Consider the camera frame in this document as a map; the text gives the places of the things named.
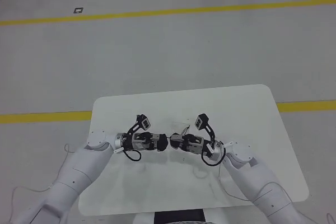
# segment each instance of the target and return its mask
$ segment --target white table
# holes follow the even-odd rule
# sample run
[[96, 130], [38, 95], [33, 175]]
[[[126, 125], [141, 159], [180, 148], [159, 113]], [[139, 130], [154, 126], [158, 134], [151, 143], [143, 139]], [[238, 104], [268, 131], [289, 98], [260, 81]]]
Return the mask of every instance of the white table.
[[[146, 115], [152, 133], [167, 136], [179, 123], [191, 124], [190, 133], [208, 138], [193, 125], [206, 113], [216, 137], [244, 141], [280, 179], [294, 202], [309, 194], [291, 142], [270, 89], [264, 85], [208, 88], [101, 97], [92, 112], [91, 128], [126, 132], [137, 114]], [[199, 155], [174, 150], [142, 152], [140, 162], [114, 154], [101, 176], [80, 196], [85, 216], [172, 211], [249, 205], [226, 195], [217, 181], [218, 167], [208, 167]], [[226, 190], [244, 197], [222, 166]]]

